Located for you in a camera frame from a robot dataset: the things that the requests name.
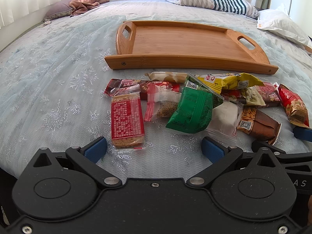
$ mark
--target blue gripper pad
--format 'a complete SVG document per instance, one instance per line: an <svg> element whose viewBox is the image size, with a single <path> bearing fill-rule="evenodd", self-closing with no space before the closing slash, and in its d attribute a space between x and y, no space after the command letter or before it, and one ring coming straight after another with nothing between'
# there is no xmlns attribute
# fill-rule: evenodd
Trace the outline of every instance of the blue gripper pad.
<svg viewBox="0 0 312 234"><path fill-rule="evenodd" d="M312 129L295 127L293 129L294 137L308 142L312 142Z"/></svg>
<svg viewBox="0 0 312 234"><path fill-rule="evenodd" d="M206 136L202 139L202 153L212 162L215 163L219 161L228 149L217 143L210 137Z"/></svg>
<svg viewBox="0 0 312 234"><path fill-rule="evenodd" d="M104 137L98 139L99 140L92 146L85 149L83 152L81 151L81 153L93 163L97 163L97 161L99 161L101 157L105 155L107 150L106 139Z"/></svg>

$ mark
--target pink cloth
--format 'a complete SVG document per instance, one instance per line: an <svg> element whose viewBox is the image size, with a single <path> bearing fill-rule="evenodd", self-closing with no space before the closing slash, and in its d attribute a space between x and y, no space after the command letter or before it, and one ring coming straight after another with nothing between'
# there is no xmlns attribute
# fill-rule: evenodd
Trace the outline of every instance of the pink cloth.
<svg viewBox="0 0 312 234"><path fill-rule="evenodd" d="M110 0L71 0L69 6L71 10L71 17L85 13L91 9L98 7L101 3L109 2Z"/></svg>

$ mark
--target qr code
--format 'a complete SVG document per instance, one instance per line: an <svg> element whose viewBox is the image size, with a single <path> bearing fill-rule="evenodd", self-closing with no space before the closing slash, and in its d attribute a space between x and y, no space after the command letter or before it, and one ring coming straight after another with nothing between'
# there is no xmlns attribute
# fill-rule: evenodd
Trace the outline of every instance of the qr code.
<svg viewBox="0 0 312 234"><path fill-rule="evenodd" d="M188 87L188 88L197 90L198 85L197 85L197 84L194 84L194 83L192 83L192 82L190 82L190 81L188 81L188 82L186 83L186 86L185 86L185 87Z"/></svg>
<svg viewBox="0 0 312 234"><path fill-rule="evenodd" d="M252 122L242 120L241 123L239 124L239 127L243 129L247 129L249 131L252 127Z"/></svg>

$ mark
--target snack package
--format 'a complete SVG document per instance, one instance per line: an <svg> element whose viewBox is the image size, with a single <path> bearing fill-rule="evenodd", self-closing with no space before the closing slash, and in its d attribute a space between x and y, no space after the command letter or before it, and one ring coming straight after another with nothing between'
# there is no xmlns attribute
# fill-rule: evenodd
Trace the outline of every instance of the snack package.
<svg viewBox="0 0 312 234"><path fill-rule="evenodd" d="M196 75L195 77L218 94L221 93L222 89L239 90L250 88L255 85L263 85L260 79L248 73Z"/></svg>
<svg viewBox="0 0 312 234"><path fill-rule="evenodd" d="M278 94L289 122L299 127L309 128L308 110L299 95L282 84L278 86L274 83L274 85L278 87Z"/></svg>
<svg viewBox="0 0 312 234"><path fill-rule="evenodd" d="M144 124L139 88L112 97L111 134L117 148L129 148L144 142Z"/></svg>
<svg viewBox="0 0 312 234"><path fill-rule="evenodd" d="M170 83L185 83L187 75L187 73L179 72L152 72L145 74L145 76L148 76L152 81L163 81Z"/></svg>
<svg viewBox="0 0 312 234"><path fill-rule="evenodd" d="M181 93L149 84L147 88L147 108L144 121L153 121L160 117L171 117L177 110Z"/></svg>
<svg viewBox="0 0 312 234"><path fill-rule="evenodd" d="M280 134L281 126L282 124L279 124L265 113L246 106L243 108L237 128L256 139L268 141L268 144L273 145Z"/></svg>
<svg viewBox="0 0 312 234"><path fill-rule="evenodd" d="M221 96L223 96L225 100L238 102L244 105L266 106L262 96L255 87L241 90L222 90Z"/></svg>
<svg viewBox="0 0 312 234"><path fill-rule="evenodd" d="M241 120L242 105L224 101L213 109L212 119L205 129L209 136L222 141L227 146L235 146L237 142L236 126Z"/></svg>
<svg viewBox="0 0 312 234"><path fill-rule="evenodd" d="M177 110L166 125L167 129L194 134L208 126L212 117L213 94L196 88L198 85L191 82L184 87Z"/></svg>
<svg viewBox="0 0 312 234"><path fill-rule="evenodd" d="M265 107L275 107L280 105L280 98L278 92L272 83L263 82L264 86L256 85L255 89L262 96L266 106Z"/></svg>
<svg viewBox="0 0 312 234"><path fill-rule="evenodd" d="M104 93L109 96L116 95L116 92L121 92L122 94L126 94L127 92L129 92L129 89L132 89L132 86L138 85L140 87L140 98L143 100L147 100L146 91L147 91L147 86L150 83L161 86L162 88L170 89L175 92L180 91L180 84L178 83L169 83L169 82L160 82L160 81L152 82L152 81L146 81L146 80L111 79Z"/></svg>

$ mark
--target striped pillow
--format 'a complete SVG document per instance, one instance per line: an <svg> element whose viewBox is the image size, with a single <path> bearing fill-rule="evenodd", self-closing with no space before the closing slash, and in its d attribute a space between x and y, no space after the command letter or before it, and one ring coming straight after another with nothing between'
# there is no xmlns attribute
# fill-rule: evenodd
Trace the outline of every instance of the striped pillow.
<svg viewBox="0 0 312 234"><path fill-rule="evenodd" d="M245 0L166 0L181 6L194 6L217 11L233 12L257 19L257 9Z"/></svg>

